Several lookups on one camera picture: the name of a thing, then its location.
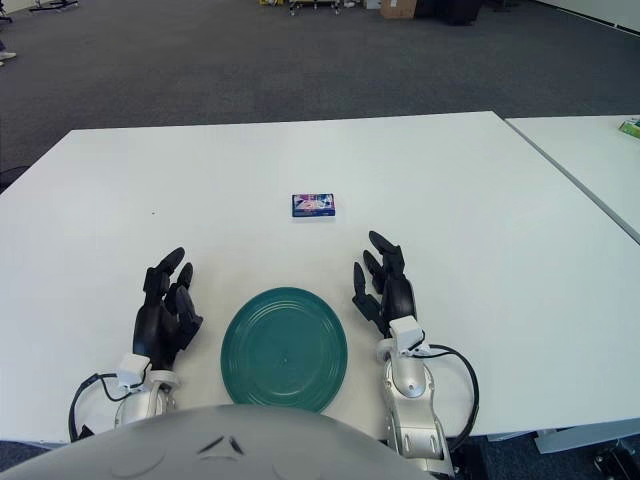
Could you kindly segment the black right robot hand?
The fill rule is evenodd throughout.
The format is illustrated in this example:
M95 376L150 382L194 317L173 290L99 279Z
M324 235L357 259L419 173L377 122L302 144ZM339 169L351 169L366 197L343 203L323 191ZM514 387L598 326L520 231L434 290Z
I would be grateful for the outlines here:
M390 338L390 323L393 320L416 316L413 288L404 273L405 261L401 247L393 245L375 231L369 232L369 240L382 257L379 263L370 251L363 251L365 267L371 274L372 286L380 299L377 300L366 291L364 270L355 262L352 302L367 321L375 324L384 338Z

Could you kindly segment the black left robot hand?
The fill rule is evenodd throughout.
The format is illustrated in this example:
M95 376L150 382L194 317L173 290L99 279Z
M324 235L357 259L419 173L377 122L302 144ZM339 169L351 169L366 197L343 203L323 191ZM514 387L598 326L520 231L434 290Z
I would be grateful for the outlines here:
M187 349L203 323L189 293L193 265L187 262L171 281L184 256L184 248L178 247L146 271L145 298L136 315L132 352L148 357L153 370L173 371L178 353Z

